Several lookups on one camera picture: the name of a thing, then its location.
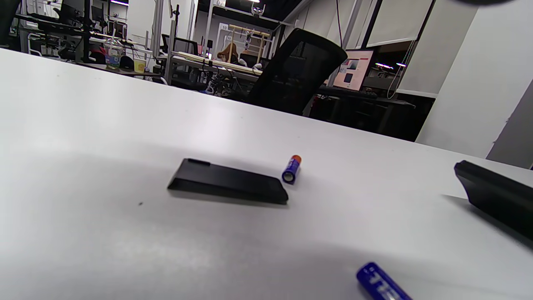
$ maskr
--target black object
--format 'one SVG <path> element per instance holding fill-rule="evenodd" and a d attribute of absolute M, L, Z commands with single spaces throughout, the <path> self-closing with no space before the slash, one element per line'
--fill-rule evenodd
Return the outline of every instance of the black object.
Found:
<path fill-rule="evenodd" d="M 123 38 L 123 39 L 127 38 L 127 27 L 126 27 L 126 24 L 115 21 L 114 22 L 114 29 L 115 29 L 114 30 L 115 37 Z"/>
<path fill-rule="evenodd" d="M 163 52 L 168 53 L 168 43 L 170 43 L 170 36 L 168 34 L 161 34 L 163 38 L 163 46 L 159 47 Z"/>
<path fill-rule="evenodd" d="M 355 91 L 345 88 L 339 88 L 336 86 L 325 86 L 322 85 L 318 88 L 317 94 L 324 96 L 332 96 L 339 98 L 350 98 L 356 100 L 374 100 L 377 99 L 377 94 L 373 92 L 366 91 Z"/>
<path fill-rule="evenodd" d="M 7 43 L 11 23 L 19 4 L 20 0 L 0 0 L 0 46 Z"/>
<path fill-rule="evenodd" d="M 344 76 L 344 82 L 350 83 L 352 81 L 353 74 L 347 73 L 346 76 Z"/>
<path fill-rule="evenodd" d="M 289 199 L 277 178 L 195 159 L 181 162 L 168 189 L 275 204 Z"/>
<path fill-rule="evenodd" d="M 170 36 L 167 34 L 161 34 L 161 36 L 163 37 L 163 48 L 166 50 L 165 52 L 168 53 L 168 44 L 170 43 Z M 198 43 L 196 43 L 195 41 L 176 37 L 174 39 L 174 47 L 172 51 L 198 55 Z"/>
<path fill-rule="evenodd" d="M 261 64 L 263 69 L 265 69 L 268 66 L 268 64 L 270 63 L 270 59 L 261 57 L 261 58 L 259 58 L 259 63 Z"/>
<path fill-rule="evenodd" d="M 65 3 L 61 4 L 61 10 L 57 13 L 59 15 L 59 23 L 71 26 L 74 26 L 78 18 L 81 16 L 79 10 Z"/>
<path fill-rule="evenodd" d="M 120 58 L 120 66 L 121 69 L 128 69 L 133 70 L 135 67 L 135 64 L 133 62 L 133 59 L 131 57 L 123 56 Z"/>
<path fill-rule="evenodd" d="M 100 7 L 97 7 L 97 6 L 93 6 L 91 7 L 91 10 L 92 10 L 92 17 L 93 17 L 93 21 L 95 22 L 104 22 L 104 17 L 103 17 L 103 9 L 100 8 Z"/>
<path fill-rule="evenodd" d="M 467 161 L 454 169 L 471 204 L 533 240 L 533 188 Z"/>
<path fill-rule="evenodd" d="M 463 2 L 466 4 L 471 5 L 492 5 L 492 4 L 501 4 L 505 2 L 509 2 L 512 0 L 457 0 L 459 2 Z"/>
<path fill-rule="evenodd" d="M 247 102 L 301 115 L 316 90 L 347 57 L 332 41 L 296 28 L 255 83 Z"/>
<path fill-rule="evenodd" d="M 241 53 L 240 58 L 246 62 L 248 68 L 252 68 L 257 63 L 257 55 Z"/>

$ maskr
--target table surface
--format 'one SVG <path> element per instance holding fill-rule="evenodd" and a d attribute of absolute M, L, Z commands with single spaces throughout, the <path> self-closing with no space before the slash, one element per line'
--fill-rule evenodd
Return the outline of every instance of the table surface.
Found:
<path fill-rule="evenodd" d="M 531 299 L 533 254 L 468 204 L 463 159 L 202 93 L 0 50 L 4 299 Z M 271 176 L 289 205 L 166 189 L 184 157 Z"/>

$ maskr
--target person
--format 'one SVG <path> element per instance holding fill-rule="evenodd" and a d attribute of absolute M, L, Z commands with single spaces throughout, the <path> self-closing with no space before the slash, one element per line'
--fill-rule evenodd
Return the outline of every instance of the person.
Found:
<path fill-rule="evenodd" d="M 236 64 L 239 61 L 239 54 L 237 54 L 237 46 L 235 43 L 229 44 L 226 49 L 219 52 L 216 57 L 219 58 L 222 61 L 228 61 L 229 54 L 230 54 L 230 48 L 231 48 L 231 60 L 229 61 L 232 64 Z"/>

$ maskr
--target ceiling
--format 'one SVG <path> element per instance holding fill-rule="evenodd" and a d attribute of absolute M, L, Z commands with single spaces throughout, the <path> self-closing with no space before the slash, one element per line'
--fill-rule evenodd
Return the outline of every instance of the ceiling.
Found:
<path fill-rule="evenodd" d="M 250 12 L 252 4 L 254 6 L 263 7 L 266 5 L 265 13 L 263 17 L 270 19 L 283 21 L 283 19 L 300 3 L 301 0 L 260 0 L 260 3 L 254 3 L 250 0 L 227 0 L 226 7 Z M 209 0 L 199 0 L 198 10 L 209 12 Z M 222 9 L 220 7 L 214 7 L 213 13 L 222 17 L 238 20 L 248 24 L 274 29 L 277 27 L 277 23 L 269 22 L 266 20 L 254 18 L 250 15 L 244 15 L 238 12 Z"/>

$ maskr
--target black mesh chair back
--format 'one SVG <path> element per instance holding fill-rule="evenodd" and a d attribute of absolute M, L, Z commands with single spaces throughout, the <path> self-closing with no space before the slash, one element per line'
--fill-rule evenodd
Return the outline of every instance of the black mesh chair back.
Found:
<path fill-rule="evenodd" d="M 170 36 L 168 34 L 161 34 L 161 37 L 163 38 L 163 46 L 161 46 L 161 50 L 163 52 L 168 53 L 168 44 L 170 43 Z"/>
<path fill-rule="evenodd" d="M 19 4 L 20 0 L 0 0 L 0 46 L 7 43 L 9 28 Z"/>
<path fill-rule="evenodd" d="M 177 37 L 174 39 L 174 51 L 198 55 L 198 43 Z"/>
<path fill-rule="evenodd" d="M 250 91 L 247 103 L 301 115 L 348 55 L 332 41 L 294 29 Z"/>
<path fill-rule="evenodd" d="M 163 37 L 163 49 L 164 52 L 168 53 L 168 44 L 170 44 L 170 36 L 167 34 L 161 34 Z M 185 52 L 188 54 L 198 55 L 198 43 L 195 41 L 186 40 L 184 38 L 175 38 L 174 39 L 174 49 L 175 52 Z"/>

